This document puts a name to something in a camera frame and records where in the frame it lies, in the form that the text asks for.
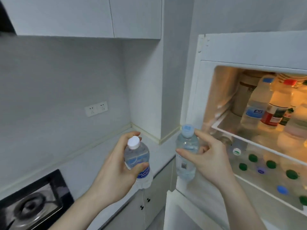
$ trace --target black stove top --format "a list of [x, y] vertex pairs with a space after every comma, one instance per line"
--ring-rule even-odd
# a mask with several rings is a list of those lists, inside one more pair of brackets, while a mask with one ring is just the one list
[[56, 170], [0, 200], [0, 229], [47, 230], [73, 202]]

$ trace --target refrigerator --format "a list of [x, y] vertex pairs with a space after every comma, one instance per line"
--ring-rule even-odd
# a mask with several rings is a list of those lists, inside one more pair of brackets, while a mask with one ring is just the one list
[[[227, 148], [230, 156], [235, 150], [244, 153], [249, 145], [276, 158], [277, 166], [282, 159], [289, 160], [295, 169], [306, 169], [305, 161], [288, 156], [276, 147], [255, 142], [251, 135], [240, 132], [241, 117], [233, 113], [244, 71], [272, 74], [278, 83], [287, 78], [295, 79], [300, 86], [307, 79], [306, 40], [307, 31], [199, 35], [184, 123], [216, 138], [226, 134], [232, 140]], [[274, 134], [266, 140], [273, 142], [276, 138], [270, 137]], [[277, 192], [279, 181], [272, 182], [269, 176], [239, 174], [235, 164], [232, 166], [237, 181], [268, 229], [307, 228], [307, 210], [298, 197]], [[175, 229], [229, 229], [219, 190], [198, 173], [189, 183], [178, 177], [176, 189], [167, 193], [164, 230]]]

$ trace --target upper cabinet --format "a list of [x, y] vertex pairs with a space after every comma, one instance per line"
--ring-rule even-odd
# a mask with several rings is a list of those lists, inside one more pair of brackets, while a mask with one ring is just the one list
[[161, 38], [161, 0], [1, 1], [17, 35]]
[[113, 38], [109, 0], [2, 0], [17, 35]]
[[162, 0], [110, 0], [115, 38], [161, 38]]

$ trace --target blue bottle cap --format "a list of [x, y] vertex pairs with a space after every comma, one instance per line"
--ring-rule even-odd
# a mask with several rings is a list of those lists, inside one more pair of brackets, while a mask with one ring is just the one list
[[272, 83], [274, 80], [274, 78], [270, 78], [270, 77], [265, 77], [262, 79], [262, 82], [265, 82], [265, 83]]
[[288, 195], [289, 194], [289, 191], [286, 187], [282, 186], [282, 185], [278, 185], [277, 186], [277, 191], [281, 194], [284, 194], [284, 195]]
[[194, 135], [194, 127], [191, 124], [185, 124], [182, 126], [181, 134], [185, 138], [191, 138]]

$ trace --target refrigerator door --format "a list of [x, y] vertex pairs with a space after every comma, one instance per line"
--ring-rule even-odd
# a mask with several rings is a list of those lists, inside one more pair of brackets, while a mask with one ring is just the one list
[[167, 192], [164, 230], [222, 230], [177, 190]]

